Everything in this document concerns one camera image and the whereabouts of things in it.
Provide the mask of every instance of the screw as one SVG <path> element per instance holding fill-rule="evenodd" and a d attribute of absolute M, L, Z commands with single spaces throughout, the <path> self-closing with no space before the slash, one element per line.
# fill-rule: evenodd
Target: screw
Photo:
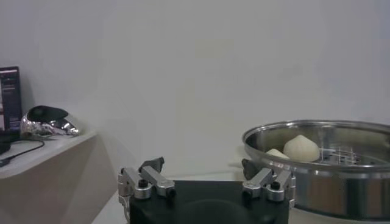
<path fill-rule="evenodd" d="M 145 188 L 145 187 L 147 187 L 147 181 L 144 180 L 144 179 L 139 180 L 139 182 L 138 182 L 138 187 L 139 187 L 139 188 Z"/>
<path fill-rule="evenodd" d="M 249 202 L 252 199 L 252 193 L 248 191 L 243 191 L 243 199 L 246 202 Z"/>
<path fill-rule="evenodd" d="M 279 182 L 274 181 L 274 182 L 271 183 L 271 189 L 272 190 L 279 190 L 279 188 L 280 188 L 280 183 Z"/>
<path fill-rule="evenodd" d="M 166 191 L 166 197 L 168 198 L 168 199 L 172 199 L 172 198 L 174 198 L 176 196 L 176 190 L 175 189 L 168 189 L 167 191 Z"/>

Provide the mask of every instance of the steamer basket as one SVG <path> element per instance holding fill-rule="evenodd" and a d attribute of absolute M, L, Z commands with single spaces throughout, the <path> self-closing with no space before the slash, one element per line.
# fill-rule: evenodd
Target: steamer basket
<path fill-rule="evenodd" d="M 304 135 L 321 149 L 302 163 L 265 154 L 283 152 Z M 243 135 L 246 152 L 262 166 L 291 170 L 297 178 L 296 207 L 353 220 L 390 220 L 390 126 L 354 121 L 286 121 Z"/>

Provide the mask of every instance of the steamed bun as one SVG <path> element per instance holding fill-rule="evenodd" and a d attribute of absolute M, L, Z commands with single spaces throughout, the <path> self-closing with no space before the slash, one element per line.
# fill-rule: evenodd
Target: steamed bun
<path fill-rule="evenodd" d="M 288 156 L 286 156 L 285 154 L 279 152 L 279 150 L 277 150 L 277 149 L 268 150 L 267 154 L 270 154 L 270 155 L 273 155 L 273 156 L 277 156 L 277 157 L 281 157 L 283 159 L 289 159 Z"/>
<path fill-rule="evenodd" d="M 288 141 L 283 153 L 291 159 L 301 162 L 313 162 L 320 156 L 318 145 L 303 135 L 298 135 Z"/>

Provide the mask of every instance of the screen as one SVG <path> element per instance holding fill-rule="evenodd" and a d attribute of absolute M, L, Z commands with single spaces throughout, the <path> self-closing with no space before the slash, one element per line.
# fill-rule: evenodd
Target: screen
<path fill-rule="evenodd" d="M 21 94 L 19 68 L 0 68 L 0 134 L 20 130 Z"/>

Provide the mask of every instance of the white table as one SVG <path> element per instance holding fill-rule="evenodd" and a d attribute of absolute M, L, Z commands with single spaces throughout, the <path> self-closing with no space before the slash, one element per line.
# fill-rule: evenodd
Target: white table
<path fill-rule="evenodd" d="M 86 140 L 96 136 L 96 131 L 88 130 L 84 134 L 74 138 L 58 138 L 58 140 L 45 141 L 45 145 L 42 148 L 28 152 L 26 154 L 17 156 L 11 160 L 10 164 L 0 168 L 0 179 L 12 177 L 14 175 L 23 173 L 47 160 L 53 158 L 74 146 L 85 142 Z M 11 149 L 8 152 L 3 153 L 0 159 L 16 155 L 20 152 L 25 152 L 36 146 L 39 146 L 40 142 L 16 142 L 11 145 Z"/>

